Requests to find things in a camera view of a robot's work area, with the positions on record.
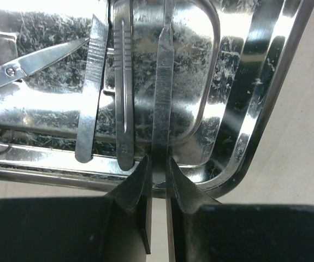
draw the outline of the scissor blade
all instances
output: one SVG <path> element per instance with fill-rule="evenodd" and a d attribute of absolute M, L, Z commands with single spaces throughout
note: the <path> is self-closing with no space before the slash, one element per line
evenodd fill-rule
<path fill-rule="evenodd" d="M 60 61 L 82 47 L 88 38 L 41 49 L 0 65 L 0 87 L 25 78 Z"/>

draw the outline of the metal tray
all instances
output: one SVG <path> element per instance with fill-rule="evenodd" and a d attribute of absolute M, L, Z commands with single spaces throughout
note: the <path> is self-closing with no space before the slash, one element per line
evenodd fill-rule
<path fill-rule="evenodd" d="M 0 32 L 16 36 L 0 46 L 0 63 L 87 37 L 94 1 L 0 0 Z M 170 151 L 213 196 L 245 175 L 313 6 L 314 0 L 177 1 Z M 135 166 L 151 147 L 162 27 L 163 1 L 133 2 Z M 108 47 L 93 159 L 81 164 L 74 157 L 86 46 L 0 88 L 0 179 L 109 190 L 131 174 L 134 168 L 120 170 L 115 158 L 112 37 Z"/>

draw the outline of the screw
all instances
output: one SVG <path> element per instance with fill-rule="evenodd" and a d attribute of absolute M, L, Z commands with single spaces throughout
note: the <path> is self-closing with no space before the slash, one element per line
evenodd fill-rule
<path fill-rule="evenodd" d="M 15 72 L 15 69 L 13 69 L 12 67 L 9 67 L 6 69 L 6 74 L 8 76 L 15 76 L 16 72 Z"/>

